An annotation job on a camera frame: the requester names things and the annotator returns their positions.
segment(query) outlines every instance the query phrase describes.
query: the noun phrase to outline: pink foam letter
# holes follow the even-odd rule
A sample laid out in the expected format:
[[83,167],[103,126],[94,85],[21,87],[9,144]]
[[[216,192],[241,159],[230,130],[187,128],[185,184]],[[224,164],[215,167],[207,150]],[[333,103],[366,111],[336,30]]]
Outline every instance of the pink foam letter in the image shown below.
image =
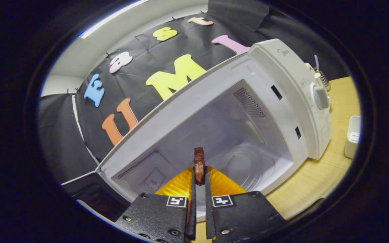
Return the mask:
[[237,55],[250,49],[250,47],[248,46],[243,46],[240,43],[236,42],[235,40],[229,39],[229,36],[227,36],[226,34],[215,38],[211,42],[222,44],[223,46],[226,46],[227,48],[234,51]]

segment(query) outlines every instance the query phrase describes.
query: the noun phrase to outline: yellow foam letter m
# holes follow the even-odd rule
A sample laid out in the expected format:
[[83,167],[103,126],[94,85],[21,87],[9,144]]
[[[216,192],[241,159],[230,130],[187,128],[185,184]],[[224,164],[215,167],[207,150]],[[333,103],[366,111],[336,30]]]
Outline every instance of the yellow foam letter m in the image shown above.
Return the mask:
[[163,100],[172,95],[170,89],[178,90],[188,83],[187,76],[193,80],[203,74],[205,69],[191,59],[190,54],[178,57],[175,60],[175,74],[156,72],[148,78],[146,85],[152,85]]

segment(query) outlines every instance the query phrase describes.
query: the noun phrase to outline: white box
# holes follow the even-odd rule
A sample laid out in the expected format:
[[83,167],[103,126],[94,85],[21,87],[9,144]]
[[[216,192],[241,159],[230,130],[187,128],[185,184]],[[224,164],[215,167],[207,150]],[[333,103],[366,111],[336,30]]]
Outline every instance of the white box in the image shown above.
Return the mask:
[[348,158],[354,158],[355,151],[357,151],[358,141],[360,140],[360,130],[361,116],[353,115],[349,120],[346,146],[344,147],[344,155]]

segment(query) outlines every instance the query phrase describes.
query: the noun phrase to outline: meat piece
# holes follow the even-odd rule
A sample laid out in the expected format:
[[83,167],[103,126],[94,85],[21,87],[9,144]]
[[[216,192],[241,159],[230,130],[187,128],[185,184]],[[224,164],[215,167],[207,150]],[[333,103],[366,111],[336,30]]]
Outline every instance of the meat piece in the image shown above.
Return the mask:
[[196,184],[202,186],[205,184],[205,157],[204,149],[197,147],[194,149],[194,173],[196,175]]

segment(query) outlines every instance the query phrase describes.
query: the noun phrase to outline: appliance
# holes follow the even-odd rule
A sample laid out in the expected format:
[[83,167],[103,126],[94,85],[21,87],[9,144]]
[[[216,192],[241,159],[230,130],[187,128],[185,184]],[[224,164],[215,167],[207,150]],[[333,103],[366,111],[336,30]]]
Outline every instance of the appliance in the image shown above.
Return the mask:
[[[208,70],[163,101],[109,152],[96,172],[132,202],[193,165],[206,164],[266,195],[331,138],[329,97],[282,41],[266,40]],[[197,220],[205,219],[196,187]]]

